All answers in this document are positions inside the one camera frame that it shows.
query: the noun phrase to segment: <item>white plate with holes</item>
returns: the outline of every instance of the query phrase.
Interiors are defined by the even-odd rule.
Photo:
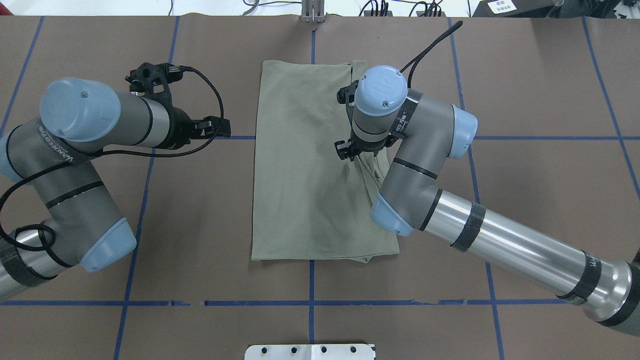
[[[375,360],[376,347],[368,344],[252,345],[244,360]]]

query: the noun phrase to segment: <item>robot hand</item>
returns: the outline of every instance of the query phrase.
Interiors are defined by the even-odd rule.
[[[173,106],[168,85],[184,72],[195,72],[214,90],[220,117],[191,120]],[[40,116],[0,139],[0,172],[16,183],[0,199],[0,208],[13,191],[31,183],[51,214],[41,224],[11,234],[0,227],[0,300],[78,263],[89,272],[100,270],[135,248],[133,232],[92,159],[108,154],[182,156],[203,149],[215,136],[231,135],[218,91],[196,69],[144,63],[126,80],[131,94],[98,81],[54,81],[42,97]],[[190,139],[208,141],[180,154],[102,150],[110,144],[178,149]]]
[[[431,233],[538,283],[601,325],[640,336],[640,252],[631,263],[604,261],[436,186],[445,159],[463,156],[475,137],[473,115],[407,89],[389,66],[367,70],[337,97],[351,123],[350,139],[335,143],[341,159],[402,139],[371,209],[378,225],[401,236]]]

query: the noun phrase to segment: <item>gray-green towel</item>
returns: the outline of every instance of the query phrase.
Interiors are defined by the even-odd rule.
[[[387,174],[387,153],[340,160],[349,137],[335,94],[367,64],[262,66],[253,181],[253,260],[353,259],[397,254],[392,234],[369,217]]]

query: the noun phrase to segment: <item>red object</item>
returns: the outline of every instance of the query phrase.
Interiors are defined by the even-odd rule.
[[[0,15],[13,15],[13,13],[10,12],[9,9],[7,9],[5,5],[0,3]]]

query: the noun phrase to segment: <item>cloth fold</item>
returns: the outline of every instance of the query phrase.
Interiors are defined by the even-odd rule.
[[[253,260],[353,259],[397,254],[397,238],[370,218],[387,153],[340,160],[350,125],[335,94],[364,61],[262,66],[253,182]]]

